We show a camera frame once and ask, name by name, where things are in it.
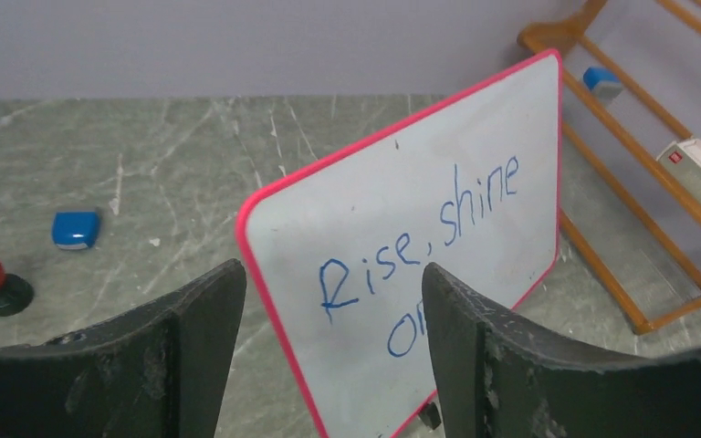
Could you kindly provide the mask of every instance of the wooden frame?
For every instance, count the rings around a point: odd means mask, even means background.
[[[587,0],[582,8],[569,18],[556,23],[533,23],[526,26],[518,35],[518,44],[538,53],[550,47],[558,49],[566,57],[577,45],[583,47],[595,59],[608,68],[644,106],[649,109],[681,140],[692,137],[692,132],[676,119],[667,109],[654,99],[641,85],[617,65],[608,55],[586,37],[585,31],[595,17],[606,5],[607,0]],[[655,0],[667,12],[676,16],[681,22],[691,27],[701,36],[701,20],[683,8],[675,0]],[[691,0],[701,7],[701,0]],[[603,105],[592,96],[571,73],[563,72],[565,85],[590,110],[590,112],[605,125],[608,131],[622,144],[631,155],[681,204],[681,206],[701,226],[701,205],[685,188],[660,165],[654,157],[630,134],[622,124],[614,118]],[[657,225],[652,217],[622,186],[620,181],[609,171],[587,143],[577,135],[567,123],[562,124],[563,134],[574,144],[576,149],[591,164],[595,171],[605,180],[617,196],[638,217],[649,232],[670,253],[676,263],[686,272],[701,292],[701,272],[673,240]],[[589,242],[573,224],[569,217],[560,210],[560,226],[569,239],[580,251],[581,255],[592,267],[595,275],[602,281],[624,313],[633,324],[636,334],[644,334],[681,318],[690,312],[701,308],[701,296],[691,299],[683,306],[662,315],[656,319],[648,319],[633,302],[609,268],[602,262]]]

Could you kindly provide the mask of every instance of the tabletop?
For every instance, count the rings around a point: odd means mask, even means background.
[[[239,258],[237,210],[258,187],[439,96],[0,101],[0,260],[36,298],[0,318],[0,347],[37,344],[111,318]],[[662,313],[691,287],[568,144],[561,203],[642,309]],[[90,250],[61,251],[55,212],[102,213]],[[249,281],[218,437],[317,436]],[[644,356],[701,344],[701,311],[636,337],[578,252],[560,258],[518,311],[566,336]],[[414,423],[405,437],[425,436]],[[441,431],[428,436],[441,436]]]

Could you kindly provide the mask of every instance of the pink board frame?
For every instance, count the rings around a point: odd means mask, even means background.
[[[269,315],[270,321],[273,324],[273,329],[275,330],[278,341],[280,342],[281,348],[284,350],[284,353],[286,354],[286,359],[288,360],[288,364],[291,367],[291,371],[294,374],[295,379],[297,380],[297,385],[299,386],[299,390],[302,392],[302,397],[305,399],[305,403],[308,405],[308,409],[310,411],[310,415],[313,417],[313,422],[316,424],[316,429],[319,432],[319,436],[321,438],[330,438],[326,427],[324,425],[323,420],[320,417],[319,414],[319,409],[316,406],[316,403],[313,400],[313,396],[310,393],[310,389],[308,387],[307,381],[305,380],[305,376],[302,374],[302,369],[299,367],[299,362],[297,361],[297,356],[294,354],[294,349],[291,347],[291,343],[288,340],[288,336],[286,334],[286,331],[284,330],[283,323],[280,320],[280,316],[277,312],[277,309],[275,305],[273,304],[273,299],[270,296],[269,289],[267,288],[267,283],[265,282],[265,279],[262,277],[262,272],[259,269],[259,265],[256,262],[256,258],[254,257],[254,253],[251,249],[251,245],[248,243],[248,237],[246,235],[246,227],[248,224],[248,217],[250,214],[254,211],[256,208],[256,205],[262,202],[264,199],[266,199],[269,196],[272,196],[275,193],[278,193],[292,184],[299,183],[303,179],[309,177],[313,173],[320,172],[327,167],[331,166],[332,164],[339,162],[340,160],[363,150],[364,148],[373,145],[374,143],[394,134],[395,132],[402,130],[413,123],[416,123],[419,120],[425,119],[426,117],[434,114],[435,112],[442,110],[457,101],[466,98],[470,95],[473,95],[477,93],[478,91],[489,87],[490,85],[495,84],[496,82],[499,82],[506,78],[509,75],[512,75],[516,73],[517,71],[526,68],[530,66],[531,64],[535,64],[536,62],[540,61],[541,59],[545,57],[551,57],[554,56],[558,60],[558,160],[557,160],[557,173],[560,175],[560,149],[561,149],[561,144],[562,144],[562,58],[560,57],[560,52],[558,52],[555,49],[549,49],[545,50],[543,52],[538,53],[536,56],[530,57],[515,66],[508,68],[504,71],[501,71],[500,73],[497,73],[496,75],[487,78],[483,80],[482,82],[474,85],[473,87],[470,87],[468,89],[465,89],[447,99],[441,100],[434,105],[423,109],[409,117],[407,117],[404,120],[401,120],[397,123],[394,123],[393,125],[389,126],[388,128],[385,128],[384,130],[380,130],[371,136],[357,141],[350,146],[347,146],[339,151],[336,151],[332,153],[331,155],[328,155],[316,162],[313,162],[309,164],[308,166],[297,170],[294,173],[291,173],[288,176],[285,176],[284,178],[281,178],[278,181],[275,181],[271,183],[268,186],[262,187],[258,191],[254,192],[248,199],[243,203],[243,206],[240,208],[240,213],[237,216],[237,220],[235,222],[235,238],[238,242],[238,245],[240,246],[240,251],[243,255],[243,259],[246,261],[246,265],[248,266],[248,270],[251,274],[251,277],[254,279],[254,284],[256,285],[256,289],[259,291],[259,296],[262,298],[262,303],[265,306],[265,309],[267,310],[267,314]],[[560,212],[560,178],[558,178],[557,182],[557,209],[556,209],[556,215]],[[547,276],[549,271],[552,270],[552,268],[555,266],[555,262],[558,259],[558,253],[560,250],[560,240],[557,238],[559,235],[559,229],[560,229],[560,219],[556,217],[555,220],[555,256],[552,258],[552,263],[549,265],[547,270],[541,275],[539,280],[536,281],[536,283],[533,284],[533,286],[528,290],[528,292],[525,293],[525,295],[512,307],[513,309],[519,306],[519,304],[525,300],[525,298],[530,294],[533,289],[535,289],[541,281],[543,281],[544,277]],[[401,433],[404,428],[407,427],[407,425],[412,421],[412,419],[418,414],[418,412],[423,408],[423,406],[426,405],[430,400],[434,398],[436,395],[436,390],[431,393],[431,395],[426,398],[426,400],[421,404],[421,406],[413,412],[412,415],[410,415],[404,423],[396,429],[396,431],[391,435],[391,437],[397,436],[399,433]]]

